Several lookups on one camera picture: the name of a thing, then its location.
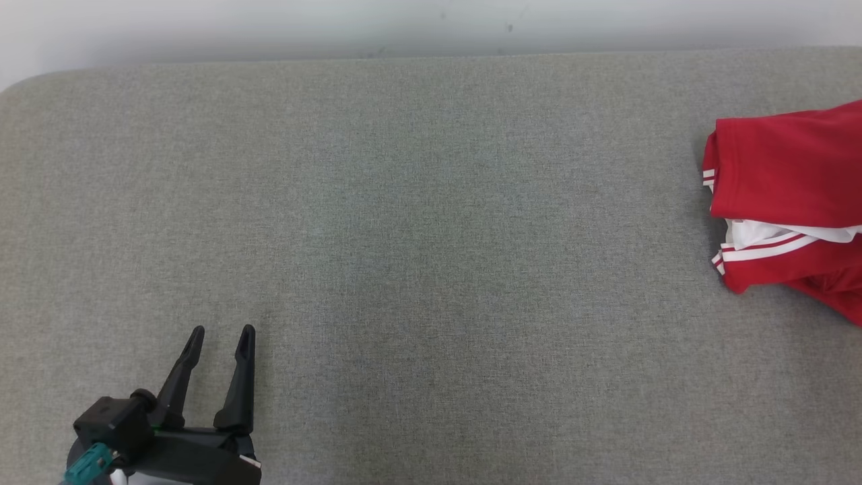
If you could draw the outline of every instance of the gray fabric surface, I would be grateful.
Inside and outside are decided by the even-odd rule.
[[[717,117],[862,98],[862,48],[144,66],[0,95],[0,476],[258,329],[264,483],[860,483],[862,329],[735,296]]]

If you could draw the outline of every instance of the white fabric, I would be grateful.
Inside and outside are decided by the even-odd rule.
[[[768,224],[750,219],[735,219],[728,221],[732,233],[734,249],[745,249],[775,236],[783,236],[790,232],[816,237],[832,243],[849,243],[862,233],[862,226],[846,228],[809,227],[797,225]]]
[[[817,241],[817,238],[813,236],[804,236],[799,233],[790,233],[789,235],[794,237],[787,240],[787,242],[781,242],[776,246],[767,245],[767,247],[764,248],[753,247],[750,249],[743,249],[742,251],[723,251],[721,253],[721,259],[722,261],[750,261],[768,258],[796,251],[797,249],[803,248],[814,241]]]

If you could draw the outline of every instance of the white wall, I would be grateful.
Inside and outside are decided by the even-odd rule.
[[[0,0],[0,89],[115,63],[862,45],[862,0]]]

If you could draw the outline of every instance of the teal connector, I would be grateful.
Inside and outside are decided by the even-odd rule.
[[[96,477],[108,470],[114,458],[114,453],[105,444],[93,444],[66,470],[64,479],[69,485],[89,485]]]

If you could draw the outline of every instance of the red clothing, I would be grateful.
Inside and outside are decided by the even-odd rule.
[[[862,224],[862,101],[831,110],[718,120],[704,185],[714,217],[845,228]],[[788,232],[713,259],[736,293],[783,283],[862,325],[862,236],[828,242]]]
[[[831,110],[715,122],[703,170],[711,213],[771,224],[862,224],[862,100]]]

